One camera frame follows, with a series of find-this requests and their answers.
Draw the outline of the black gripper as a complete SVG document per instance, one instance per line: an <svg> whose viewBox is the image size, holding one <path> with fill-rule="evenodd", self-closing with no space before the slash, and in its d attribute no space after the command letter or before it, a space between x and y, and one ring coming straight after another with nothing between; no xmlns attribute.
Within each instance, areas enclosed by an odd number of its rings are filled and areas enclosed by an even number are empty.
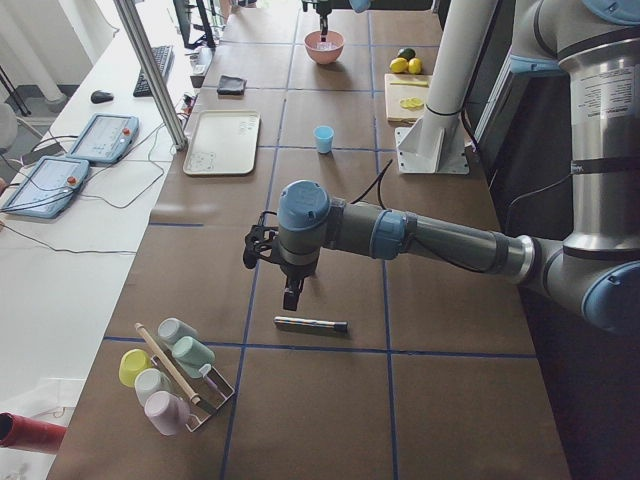
<svg viewBox="0 0 640 480"><path fill-rule="evenodd" d="M287 311L296 311L304 288L304 280L315 274L316 261L304 265L284 262L280 269L286 277L282 308Z"/></svg>

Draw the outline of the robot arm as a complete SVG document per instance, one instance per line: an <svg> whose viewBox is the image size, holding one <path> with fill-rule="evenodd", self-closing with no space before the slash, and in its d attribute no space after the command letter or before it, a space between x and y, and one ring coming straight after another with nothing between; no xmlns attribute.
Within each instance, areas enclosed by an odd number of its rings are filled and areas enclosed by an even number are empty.
<svg viewBox="0 0 640 480"><path fill-rule="evenodd" d="M312 181L281 193L268 238L293 310L322 248L374 259L430 257L528 287L603 330L639 329L639 5L519 1L514 73L570 78L573 228L563 240L469 227L488 202L468 179L461 112L496 3L451 4L427 106L396 132L400 185L434 217L331 197Z"/></svg>

